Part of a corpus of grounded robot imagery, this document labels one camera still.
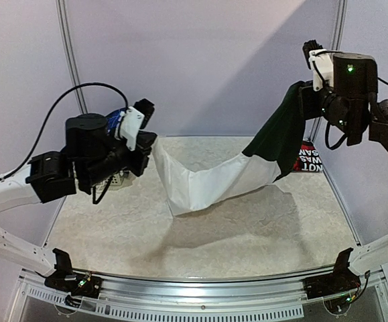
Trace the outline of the white garment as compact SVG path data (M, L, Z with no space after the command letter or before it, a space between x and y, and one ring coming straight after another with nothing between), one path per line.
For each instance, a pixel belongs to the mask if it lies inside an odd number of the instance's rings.
M273 183L282 174L276 161L243 152L198 171L186 168L168 154L159 140L153 145L152 155L174 217L249 193Z

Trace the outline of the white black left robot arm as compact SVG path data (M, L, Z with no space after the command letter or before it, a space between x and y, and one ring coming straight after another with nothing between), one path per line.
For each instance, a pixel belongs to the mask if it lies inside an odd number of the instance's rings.
M49 203L77 191L99 203L102 197L96 194L97 184L121 171L141 176L156 138L153 132L141 131L136 143L128 146L125 139L117 140L105 131L70 130L62 150L35 156L15 174L0 176L0 213L23 205ZM2 227L0 258L43 277L52 276L65 291L79 284L68 253L36 246Z

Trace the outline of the red black plaid shirt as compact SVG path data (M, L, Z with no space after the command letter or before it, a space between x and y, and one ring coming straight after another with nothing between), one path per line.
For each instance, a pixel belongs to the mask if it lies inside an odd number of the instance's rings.
M293 172L322 172L323 165L319 153L312 142L303 141Z

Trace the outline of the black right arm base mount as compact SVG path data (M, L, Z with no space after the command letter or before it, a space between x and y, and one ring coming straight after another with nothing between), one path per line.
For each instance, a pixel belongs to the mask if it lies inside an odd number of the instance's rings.
M353 251L353 248L341 251L331 272L302 280L307 299L322 299L326 311L335 317L345 315L350 306L360 299L371 276L370 270L365 271L365 282L362 283L361 275L350 267L350 255Z

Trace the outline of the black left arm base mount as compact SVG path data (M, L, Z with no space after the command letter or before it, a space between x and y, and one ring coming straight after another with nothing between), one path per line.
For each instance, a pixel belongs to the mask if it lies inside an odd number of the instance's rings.
M83 297L98 299L103 279L90 271L82 274L75 273L70 255L67 252L54 248L52 253L56 259L55 271L45 277L44 285L65 292L64 304L75 309L81 306Z

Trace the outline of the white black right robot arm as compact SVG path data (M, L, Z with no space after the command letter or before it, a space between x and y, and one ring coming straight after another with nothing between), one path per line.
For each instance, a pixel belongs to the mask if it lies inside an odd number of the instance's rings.
M330 150L325 139L335 142L342 134L325 129L325 119L315 121L313 143L354 240L348 267L363 274L388 263L388 153L367 137L359 145Z

